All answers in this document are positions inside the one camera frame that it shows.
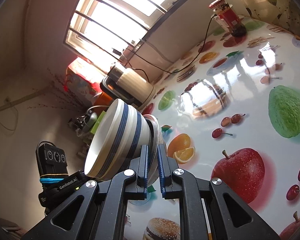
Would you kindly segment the orange container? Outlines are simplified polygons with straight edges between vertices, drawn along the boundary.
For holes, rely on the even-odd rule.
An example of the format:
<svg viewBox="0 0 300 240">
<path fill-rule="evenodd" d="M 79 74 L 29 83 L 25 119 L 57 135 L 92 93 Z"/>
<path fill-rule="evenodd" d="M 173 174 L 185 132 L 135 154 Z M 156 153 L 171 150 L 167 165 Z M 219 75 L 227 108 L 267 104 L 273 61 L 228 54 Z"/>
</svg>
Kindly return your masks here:
<svg viewBox="0 0 300 240">
<path fill-rule="evenodd" d="M 101 92 L 97 94 L 94 98 L 94 106 L 103 105 L 103 106 L 110 106 L 114 100 L 105 92 Z"/>
</svg>

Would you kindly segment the heart patterned curtain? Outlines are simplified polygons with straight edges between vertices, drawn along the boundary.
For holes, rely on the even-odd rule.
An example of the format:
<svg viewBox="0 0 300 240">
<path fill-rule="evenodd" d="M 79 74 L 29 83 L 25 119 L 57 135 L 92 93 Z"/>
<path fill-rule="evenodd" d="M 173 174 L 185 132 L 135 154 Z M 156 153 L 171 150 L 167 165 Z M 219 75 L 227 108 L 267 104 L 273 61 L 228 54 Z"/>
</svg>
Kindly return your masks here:
<svg viewBox="0 0 300 240">
<path fill-rule="evenodd" d="M 300 8 L 294 0 L 241 0 L 249 16 L 300 37 Z"/>
</svg>

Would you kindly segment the small blue striped bowl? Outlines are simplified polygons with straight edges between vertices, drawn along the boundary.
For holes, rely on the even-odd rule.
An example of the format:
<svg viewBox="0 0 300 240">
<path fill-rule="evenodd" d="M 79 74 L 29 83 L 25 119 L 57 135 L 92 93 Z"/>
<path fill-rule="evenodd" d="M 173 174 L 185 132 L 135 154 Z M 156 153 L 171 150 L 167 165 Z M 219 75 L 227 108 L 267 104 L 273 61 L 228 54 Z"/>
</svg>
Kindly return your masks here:
<svg viewBox="0 0 300 240">
<path fill-rule="evenodd" d="M 146 119 L 139 112 L 134 111 L 136 117 L 128 116 L 120 144 L 109 165 L 103 164 L 104 174 L 97 175 L 98 180 L 110 180 L 117 173 L 126 170 L 132 159 L 141 154 L 141 146 L 146 145 L 149 153 L 150 128 Z"/>
</svg>

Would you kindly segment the fruit print tablecloth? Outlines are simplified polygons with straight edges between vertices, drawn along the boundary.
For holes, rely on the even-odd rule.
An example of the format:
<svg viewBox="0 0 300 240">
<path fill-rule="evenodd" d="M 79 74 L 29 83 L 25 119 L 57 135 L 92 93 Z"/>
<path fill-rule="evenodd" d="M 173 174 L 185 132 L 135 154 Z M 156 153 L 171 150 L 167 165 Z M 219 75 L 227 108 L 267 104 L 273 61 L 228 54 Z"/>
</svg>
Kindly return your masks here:
<svg viewBox="0 0 300 240">
<path fill-rule="evenodd" d="M 243 22 L 245 36 L 217 28 L 182 56 L 141 111 L 180 168 L 221 179 L 281 239 L 300 239 L 300 37 Z"/>
</svg>

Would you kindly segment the cream electric kettle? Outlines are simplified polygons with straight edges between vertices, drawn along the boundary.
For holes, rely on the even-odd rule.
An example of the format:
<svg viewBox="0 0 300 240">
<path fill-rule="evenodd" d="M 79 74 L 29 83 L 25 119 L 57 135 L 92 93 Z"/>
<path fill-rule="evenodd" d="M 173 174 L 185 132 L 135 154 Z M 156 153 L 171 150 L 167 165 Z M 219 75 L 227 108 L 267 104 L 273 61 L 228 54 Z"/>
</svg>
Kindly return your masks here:
<svg viewBox="0 0 300 240">
<path fill-rule="evenodd" d="M 143 109 L 155 94 L 153 85 L 118 62 L 110 68 L 100 88 L 112 99 L 121 99 L 137 110 Z"/>
</svg>

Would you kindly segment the large blue striped bowl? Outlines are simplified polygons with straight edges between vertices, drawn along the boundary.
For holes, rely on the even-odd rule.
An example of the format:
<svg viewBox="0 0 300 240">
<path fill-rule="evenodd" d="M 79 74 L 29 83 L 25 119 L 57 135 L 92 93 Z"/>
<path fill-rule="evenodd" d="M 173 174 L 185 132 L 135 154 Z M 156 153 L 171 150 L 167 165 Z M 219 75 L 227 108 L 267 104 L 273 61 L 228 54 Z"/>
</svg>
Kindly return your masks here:
<svg viewBox="0 0 300 240">
<path fill-rule="evenodd" d="M 106 111 L 94 137 L 84 165 L 84 174 L 91 178 L 104 174 L 103 164 L 109 165 L 123 135 L 128 116 L 136 117 L 133 106 L 121 99 L 116 99 Z"/>
</svg>

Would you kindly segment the red lidded sauce jar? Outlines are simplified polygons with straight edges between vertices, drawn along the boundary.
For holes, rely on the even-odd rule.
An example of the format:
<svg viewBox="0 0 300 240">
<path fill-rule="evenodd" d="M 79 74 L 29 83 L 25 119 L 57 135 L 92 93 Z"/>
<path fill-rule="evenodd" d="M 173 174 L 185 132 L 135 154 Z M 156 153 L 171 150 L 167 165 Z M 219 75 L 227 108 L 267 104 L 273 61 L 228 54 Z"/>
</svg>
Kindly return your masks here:
<svg viewBox="0 0 300 240">
<path fill-rule="evenodd" d="M 227 3 L 225 0 L 215 0 L 209 5 L 209 8 L 213 10 L 215 6 L 221 7 L 222 17 L 230 26 L 230 34 L 233 37 L 243 37 L 247 34 L 245 26 L 241 22 L 239 16 L 230 7 L 229 3 Z"/>
</svg>

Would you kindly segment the stainless steel bowl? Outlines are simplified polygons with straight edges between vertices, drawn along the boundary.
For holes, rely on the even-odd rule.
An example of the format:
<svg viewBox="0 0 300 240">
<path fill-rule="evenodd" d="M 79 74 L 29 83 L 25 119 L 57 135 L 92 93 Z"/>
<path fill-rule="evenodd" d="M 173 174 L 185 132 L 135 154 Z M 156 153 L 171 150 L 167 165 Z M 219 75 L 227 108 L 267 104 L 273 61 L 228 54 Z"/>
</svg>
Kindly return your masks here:
<svg viewBox="0 0 300 240">
<path fill-rule="evenodd" d="M 150 141 L 148 145 L 149 168 L 147 180 L 147 187 L 150 187 L 159 178 L 157 148 L 161 144 L 163 144 L 166 147 L 166 142 L 163 139 L 161 127 L 157 118 L 150 114 L 145 114 L 143 117 L 146 119 L 151 132 Z"/>
</svg>

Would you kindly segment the dry twig branches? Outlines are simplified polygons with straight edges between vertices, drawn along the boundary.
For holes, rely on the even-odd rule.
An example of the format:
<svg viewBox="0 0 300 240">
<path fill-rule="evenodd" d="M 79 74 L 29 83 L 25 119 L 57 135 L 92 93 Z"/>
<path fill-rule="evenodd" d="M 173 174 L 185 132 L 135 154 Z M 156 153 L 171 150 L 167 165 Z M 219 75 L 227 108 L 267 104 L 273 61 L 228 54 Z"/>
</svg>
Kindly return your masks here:
<svg viewBox="0 0 300 240">
<path fill-rule="evenodd" d="M 48 102 L 35 102 L 28 109 L 50 108 L 81 113 L 91 106 L 90 101 L 70 89 L 66 78 L 53 73 L 49 67 L 47 67 L 47 73 L 51 81 L 38 97 L 43 96 Z"/>
</svg>

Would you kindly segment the upper green box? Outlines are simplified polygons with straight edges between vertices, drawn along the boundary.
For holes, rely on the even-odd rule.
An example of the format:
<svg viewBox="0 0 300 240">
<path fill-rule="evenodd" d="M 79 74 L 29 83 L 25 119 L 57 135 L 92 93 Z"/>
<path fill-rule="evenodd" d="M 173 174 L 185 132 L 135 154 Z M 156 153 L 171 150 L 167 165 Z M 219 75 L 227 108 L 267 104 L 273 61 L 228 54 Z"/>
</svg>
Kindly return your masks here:
<svg viewBox="0 0 300 240">
<path fill-rule="evenodd" d="M 101 114 L 98 116 L 96 122 L 94 123 L 92 129 L 90 130 L 90 133 L 91 133 L 91 134 L 95 134 L 95 133 L 96 133 L 96 131 L 97 131 L 97 129 L 98 129 L 98 127 L 99 127 L 99 125 L 100 125 L 102 119 L 103 119 L 104 116 L 105 116 L 105 114 L 106 114 L 106 112 L 105 112 L 105 111 L 102 111 Z"/>
</svg>

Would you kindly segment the white cup behind jar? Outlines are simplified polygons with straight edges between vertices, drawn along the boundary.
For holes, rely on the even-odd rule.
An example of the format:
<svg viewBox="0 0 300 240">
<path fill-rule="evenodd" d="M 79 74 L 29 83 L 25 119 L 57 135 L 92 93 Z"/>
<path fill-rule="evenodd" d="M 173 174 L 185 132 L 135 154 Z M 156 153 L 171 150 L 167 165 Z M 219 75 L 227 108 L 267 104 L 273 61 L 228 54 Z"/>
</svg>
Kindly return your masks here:
<svg viewBox="0 0 300 240">
<path fill-rule="evenodd" d="M 224 18 L 222 17 L 222 10 L 220 6 L 215 6 L 213 9 L 213 12 L 217 15 L 217 17 L 215 18 L 215 20 L 217 21 L 217 23 L 225 30 L 228 32 L 231 32 L 231 28 L 230 26 L 226 23 L 226 21 L 224 20 Z"/>
</svg>

